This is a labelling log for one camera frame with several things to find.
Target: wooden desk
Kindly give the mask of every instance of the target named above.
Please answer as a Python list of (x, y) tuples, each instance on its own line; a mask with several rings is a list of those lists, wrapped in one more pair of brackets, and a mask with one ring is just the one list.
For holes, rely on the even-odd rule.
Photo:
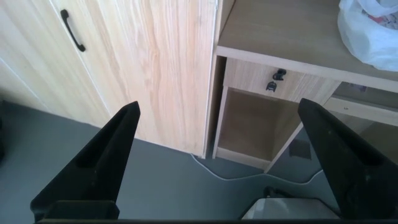
[[(383, 138), (386, 131), (398, 137), (398, 73), (348, 52), (338, 3), (235, 1), (216, 50), (227, 63), (213, 157), (267, 172), (302, 129), (297, 106), (308, 98), (398, 161), (395, 144)], [(280, 68), (287, 73), (275, 81)]]

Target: cabinet door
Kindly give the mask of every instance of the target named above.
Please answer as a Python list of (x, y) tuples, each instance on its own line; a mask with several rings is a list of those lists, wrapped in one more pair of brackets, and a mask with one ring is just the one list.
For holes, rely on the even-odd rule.
[(47, 105), (77, 121), (104, 125), (109, 113), (50, 1), (2, 0), (0, 57)]
[(37, 110), (50, 112), (47, 106), (3, 60), (0, 61), (0, 100), (7, 100)]
[(215, 1), (52, 2), (111, 114), (137, 100), (137, 138), (202, 155)]

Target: desk top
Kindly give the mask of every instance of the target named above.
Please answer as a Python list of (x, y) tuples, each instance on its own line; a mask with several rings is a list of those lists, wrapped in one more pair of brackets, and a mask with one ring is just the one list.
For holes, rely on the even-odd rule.
[(237, 0), (217, 54), (398, 93), (398, 72), (356, 59), (341, 41), (337, 0)]

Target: drawer lock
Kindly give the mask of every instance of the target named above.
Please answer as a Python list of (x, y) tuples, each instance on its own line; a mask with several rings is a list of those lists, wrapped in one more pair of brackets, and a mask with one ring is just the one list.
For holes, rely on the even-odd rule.
[(282, 81), (284, 79), (284, 75), (286, 75), (286, 70), (280, 68), (278, 69), (278, 72), (272, 76), (272, 78), (277, 81)]
[(266, 90), (272, 90), (273, 92), (275, 92), (276, 90), (276, 82), (271, 81), (267, 84), (267, 88)]

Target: white plastic bag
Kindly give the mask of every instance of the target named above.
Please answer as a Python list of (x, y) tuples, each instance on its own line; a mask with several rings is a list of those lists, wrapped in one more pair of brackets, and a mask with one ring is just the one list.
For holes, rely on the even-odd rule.
[(389, 16), (386, 24), (398, 23), (398, 0), (341, 0), (339, 7), (338, 28), (351, 54), (377, 69), (398, 72), (398, 29), (375, 21)]

